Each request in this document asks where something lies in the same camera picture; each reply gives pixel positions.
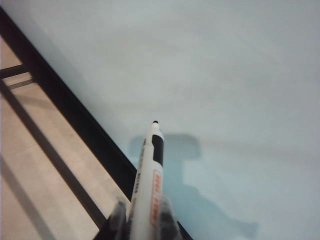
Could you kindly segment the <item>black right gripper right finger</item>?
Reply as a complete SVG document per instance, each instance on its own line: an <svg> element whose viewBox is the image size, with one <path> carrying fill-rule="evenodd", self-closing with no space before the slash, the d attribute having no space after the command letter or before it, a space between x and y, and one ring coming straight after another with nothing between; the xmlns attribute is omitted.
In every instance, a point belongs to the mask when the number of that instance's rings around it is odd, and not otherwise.
<svg viewBox="0 0 320 240"><path fill-rule="evenodd" d="M180 240L181 231L175 216L171 199L167 195L163 195L159 205L159 213L157 219L157 240Z"/></svg>

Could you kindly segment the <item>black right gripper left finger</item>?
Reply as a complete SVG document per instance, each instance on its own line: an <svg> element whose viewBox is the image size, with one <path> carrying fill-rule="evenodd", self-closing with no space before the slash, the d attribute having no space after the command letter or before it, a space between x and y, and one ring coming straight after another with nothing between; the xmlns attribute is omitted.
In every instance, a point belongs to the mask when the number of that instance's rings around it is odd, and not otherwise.
<svg viewBox="0 0 320 240"><path fill-rule="evenodd" d="M127 204L124 198L118 197L108 218L108 240L127 240Z"/></svg>

